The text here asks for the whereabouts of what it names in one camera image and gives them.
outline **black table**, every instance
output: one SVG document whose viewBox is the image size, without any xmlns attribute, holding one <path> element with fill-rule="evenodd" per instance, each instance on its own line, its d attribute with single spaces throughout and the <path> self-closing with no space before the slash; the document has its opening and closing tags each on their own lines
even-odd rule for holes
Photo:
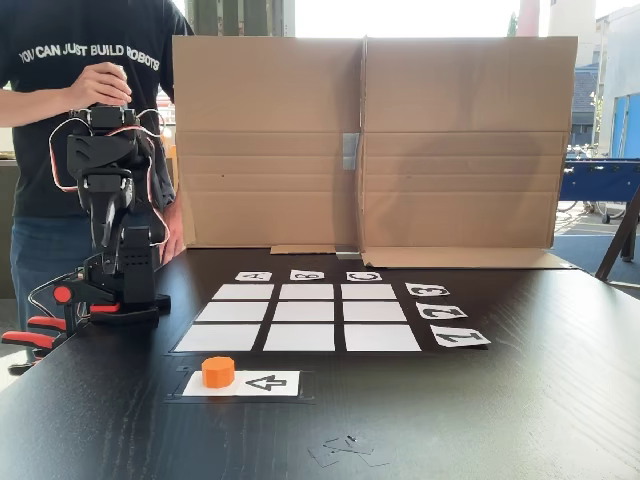
<svg viewBox="0 0 640 480">
<path fill-rule="evenodd" d="M 168 352 L 219 286 L 256 270 L 286 283 L 291 268 L 334 284 L 363 269 L 263 250 L 181 255 L 160 274 L 173 310 L 157 330 L 89 326 L 0 394 L 0 478 L 640 478 L 640 303 L 577 270 L 382 271 L 394 287 L 446 286 L 469 315 L 460 326 L 491 345 L 447 349 L 425 331 L 420 354 L 241 353 L 241 370 L 314 372 L 313 402 L 167 400 L 204 358 Z M 392 464 L 347 454 L 320 468 L 307 447 L 343 434 Z"/>
</svg>

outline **jeans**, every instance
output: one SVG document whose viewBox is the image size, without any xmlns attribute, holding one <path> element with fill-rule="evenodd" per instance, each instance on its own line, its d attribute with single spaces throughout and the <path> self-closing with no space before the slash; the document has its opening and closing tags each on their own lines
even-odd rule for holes
<svg viewBox="0 0 640 480">
<path fill-rule="evenodd" d="M 27 330 L 29 318 L 44 315 L 29 303 L 29 293 L 56 277 L 74 271 L 92 252 L 88 216 L 14 218 L 11 231 L 11 277 L 18 301 L 20 330 Z M 39 293 L 36 300 L 56 317 L 64 318 L 64 308 L 56 305 L 52 289 Z M 29 330 L 57 335 L 48 330 Z"/>
</svg>

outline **person's hand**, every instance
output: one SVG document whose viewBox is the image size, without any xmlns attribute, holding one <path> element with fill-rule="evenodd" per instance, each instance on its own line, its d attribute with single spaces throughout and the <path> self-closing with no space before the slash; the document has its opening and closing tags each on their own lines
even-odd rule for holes
<svg viewBox="0 0 640 480">
<path fill-rule="evenodd" d="M 131 89 L 121 67 L 98 63 L 85 67 L 78 79 L 64 89 L 69 110 L 80 110 L 94 103 L 123 107 L 131 102 Z"/>
<path fill-rule="evenodd" d="M 184 230 L 182 227 L 182 208 L 180 196 L 176 201 L 164 209 L 164 222 L 169 227 L 170 237 L 167 243 L 160 247 L 160 259 L 166 265 L 184 250 Z"/>
</svg>

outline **arrow symbol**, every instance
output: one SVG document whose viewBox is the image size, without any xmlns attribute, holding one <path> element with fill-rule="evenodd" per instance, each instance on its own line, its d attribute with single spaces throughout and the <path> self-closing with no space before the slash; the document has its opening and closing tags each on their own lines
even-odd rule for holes
<svg viewBox="0 0 640 480">
<path fill-rule="evenodd" d="M 249 380 L 245 382 L 247 385 L 250 385 L 255 388 L 259 388 L 260 390 L 266 390 L 267 392 L 271 391 L 271 387 L 286 387 L 286 380 L 276 380 L 275 375 L 269 375 L 268 377 L 258 378 L 256 380 Z"/>
</svg>

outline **person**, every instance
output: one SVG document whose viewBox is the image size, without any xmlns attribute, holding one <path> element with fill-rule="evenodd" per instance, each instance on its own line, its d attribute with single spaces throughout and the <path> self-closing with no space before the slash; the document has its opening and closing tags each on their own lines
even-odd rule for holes
<svg viewBox="0 0 640 480">
<path fill-rule="evenodd" d="M 0 127 L 13 127 L 20 169 L 11 274 L 22 330 L 31 316 L 41 315 L 28 302 L 29 293 L 73 271 L 92 254 L 89 218 L 77 193 L 54 184 L 52 132 L 70 110 L 96 103 L 128 106 L 138 113 L 157 109 L 159 86 L 173 101 L 172 36 L 192 34 L 172 0 L 0 2 Z M 2 89 L 8 82 L 12 91 Z M 145 114 L 141 122 L 159 132 L 155 113 Z M 75 181 L 66 169 L 65 146 L 73 123 L 78 122 L 65 125 L 51 139 L 60 183 L 70 186 Z M 162 145 L 155 142 L 155 174 L 163 197 L 157 202 L 170 230 L 161 252 L 166 263 L 183 249 L 182 219 Z M 61 317 L 47 293 L 42 303 Z"/>
</svg>

